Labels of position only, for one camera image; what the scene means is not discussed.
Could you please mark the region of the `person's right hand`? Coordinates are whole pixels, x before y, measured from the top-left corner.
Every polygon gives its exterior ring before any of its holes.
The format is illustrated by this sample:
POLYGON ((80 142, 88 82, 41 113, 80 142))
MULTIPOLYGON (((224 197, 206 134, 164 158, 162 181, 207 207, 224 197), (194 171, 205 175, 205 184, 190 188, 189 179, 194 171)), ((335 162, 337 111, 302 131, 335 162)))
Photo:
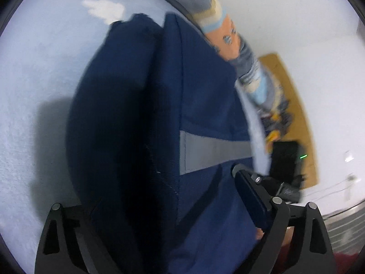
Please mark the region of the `person's right hand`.
POLYGON ((264 233, 262 229, 256 228, 255 238, 256 241, 261 241, 262 238, 264 238, 265 241, 270 241, 270 242, 280 241, 281 246, 284 247, 291 243, 291 240, 293 238, 294 228, 295 228, 294 226, 289 226, 285 230, 279 229, 278 231, 274 231, 272 229, 271 231, 268 231, 266 233, 264 233))

